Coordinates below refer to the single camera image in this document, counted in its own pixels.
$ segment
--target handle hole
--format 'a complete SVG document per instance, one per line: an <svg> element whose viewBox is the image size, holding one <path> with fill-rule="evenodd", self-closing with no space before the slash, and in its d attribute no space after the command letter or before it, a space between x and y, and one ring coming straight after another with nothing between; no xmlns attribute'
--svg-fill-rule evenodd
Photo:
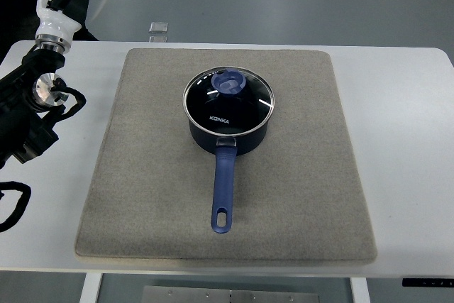
<svg viewBox="0 0 454 303"><path fill-rule="evenodd" d="M227 210L226 209L218 209L216 223L219 227L224 227L227 224Z"/></svg>

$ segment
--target white robotic hand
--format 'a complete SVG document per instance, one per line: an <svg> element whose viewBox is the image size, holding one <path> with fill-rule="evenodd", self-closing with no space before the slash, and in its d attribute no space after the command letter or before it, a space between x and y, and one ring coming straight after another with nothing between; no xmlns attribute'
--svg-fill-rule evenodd
<svg viewBox="0 0 454 303"><path fill-rule="evenodd" d="M67 53L72 38L85 22L89 0L38 0L36 13L41 22L36 31L40 49Z"/></svg>

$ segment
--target blue handle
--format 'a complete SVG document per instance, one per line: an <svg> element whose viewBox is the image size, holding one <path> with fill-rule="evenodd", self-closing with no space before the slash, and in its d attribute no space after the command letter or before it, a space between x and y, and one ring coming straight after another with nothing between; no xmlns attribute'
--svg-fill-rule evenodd
<svg viewBox="0 0 454 303"><path fill-rule="evenodd" d="M233 171L235 170L236 151L237 147L234 145L216 147L211 227L217 233L229 232L232 227Z"/></svg>

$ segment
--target white table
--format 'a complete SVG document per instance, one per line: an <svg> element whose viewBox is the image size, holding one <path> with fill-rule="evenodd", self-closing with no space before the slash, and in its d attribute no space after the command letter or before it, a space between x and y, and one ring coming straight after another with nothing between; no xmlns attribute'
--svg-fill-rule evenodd
<svg viewBox="0 0 454 303"><path fill-rule="evenodd" d="M15 44L0 66L6 75L33 42ZM305 268L141 268L86 264L74 241L96 157L131 48L248 48L326 51L333 61L345 119L375 232L369 265ZM74 42L58 71L87 97L60 137L21 165L11 158L0 181L32 187L17 226L0 233L0 270L143 273L233 273L343 277L454 276L454 68L433 48ZM0 218L16 198L0 202Z"/></svg>

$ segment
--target konka logo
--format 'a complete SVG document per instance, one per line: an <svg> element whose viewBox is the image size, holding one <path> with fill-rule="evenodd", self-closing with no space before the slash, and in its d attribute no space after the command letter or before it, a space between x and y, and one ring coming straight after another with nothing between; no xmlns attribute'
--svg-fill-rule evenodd
<svg viewBox="0 0 454 303"><path fill-rule="evenodd" d="M210 120L212 120L212 121L219 121L219 122L222 122L222 123L227 123L227 124L229 124L228 120L226 120L226 119L221 119L220 117L216 117L216 116L210 116Z"/></svg>

